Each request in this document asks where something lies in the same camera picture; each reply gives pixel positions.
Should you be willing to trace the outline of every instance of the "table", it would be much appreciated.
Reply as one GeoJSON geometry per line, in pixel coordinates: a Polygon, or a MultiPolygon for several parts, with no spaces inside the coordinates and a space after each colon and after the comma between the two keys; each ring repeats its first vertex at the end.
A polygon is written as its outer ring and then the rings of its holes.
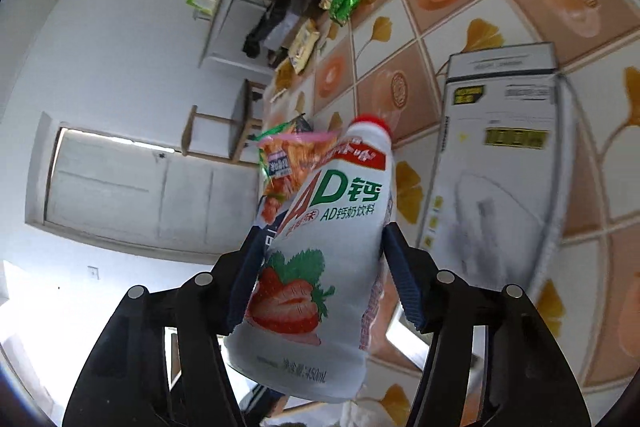
{"type": "MultiPolygon", "coordinates": [[[[319,131],[345,129],[364,112],[385,116],[396,163],[418,175],[399,193],[398,221],[421,248],[449,55],[555,43],[578,141],[564,234],[538,307],[599,419],[640,364],[640,0],[363,0],[343,28],[326,18],[320,28],[310,64],[267,106],[266,124],[296,116],[301,100],[319,131]],[[387,89],[397,71],[408,80],[402,110],[387,89]]],[[[394,299],[388,291],[383,309],[394,299]]],[[[378,354],[402,365],[384,329],[378,354]]]]}

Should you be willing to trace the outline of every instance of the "green snack wrapper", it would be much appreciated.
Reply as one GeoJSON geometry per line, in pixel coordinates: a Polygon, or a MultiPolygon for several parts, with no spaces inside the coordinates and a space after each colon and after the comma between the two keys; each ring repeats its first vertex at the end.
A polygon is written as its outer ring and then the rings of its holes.
{"type": "Polygon", "coordinates": [[[332,21],[337,22],[340,26],[344,26],[351,12],[355,10],[356,6],[361,0],[332,0],[329,7],[329,17],[332,21]]]}

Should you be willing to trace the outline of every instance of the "bright light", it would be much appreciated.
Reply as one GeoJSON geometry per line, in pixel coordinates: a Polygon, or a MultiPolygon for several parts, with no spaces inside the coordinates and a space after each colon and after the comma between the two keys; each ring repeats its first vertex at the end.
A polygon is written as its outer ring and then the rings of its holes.
{"type": "Polygon", "coordinates": [[[63,134],[65,132],[84,134],[85,136],[94,136],[94,137],[97,137],[97,138],[110,140],[112,142],[122,143],[124,145],[135,145],[136,147],[142,147],[144,149],[151,149],[151,150],[154,150],[154,151],[175,152],[175,149],[172,149],[171,147],[160,147],[159,145],[151,145],[150,143],[134,142],[133,140],[129,140],[129,139],[126,139],[126,138],[118,138],[116,136],[105,136],[104,134],[96,134],[96,133],[93,133],[93,132],[78,131],[77,129],[68,129],[68,128],[63,128],[62,129],[62,132],[60,134],[60,140],[58,140],[58,143],[62,142],[62,136],[63,136],[63,134]]]}

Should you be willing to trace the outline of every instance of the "bottle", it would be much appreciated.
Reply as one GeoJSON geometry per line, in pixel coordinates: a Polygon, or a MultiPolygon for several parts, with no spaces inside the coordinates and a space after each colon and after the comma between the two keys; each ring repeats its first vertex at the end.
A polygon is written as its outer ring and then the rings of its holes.
{"type": "Polygon", "coordinates": [[[395,217],[390,131],[353,120],[310,172],[267,251],[230,365],[308,400],[355,397],[382,294],[382,229],[395,217]]]}

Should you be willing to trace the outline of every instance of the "white plastic bottle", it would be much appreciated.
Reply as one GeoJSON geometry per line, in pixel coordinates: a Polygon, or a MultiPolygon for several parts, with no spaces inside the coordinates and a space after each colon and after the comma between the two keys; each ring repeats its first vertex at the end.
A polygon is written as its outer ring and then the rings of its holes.
{"type": "Polygon", "coordinates": [[[382,293],[393,172],[386,124],[356,118],[309,174],[269,247],[244,321],[225,339],[233,368],[291,396],[355,396],[382,293]]]}

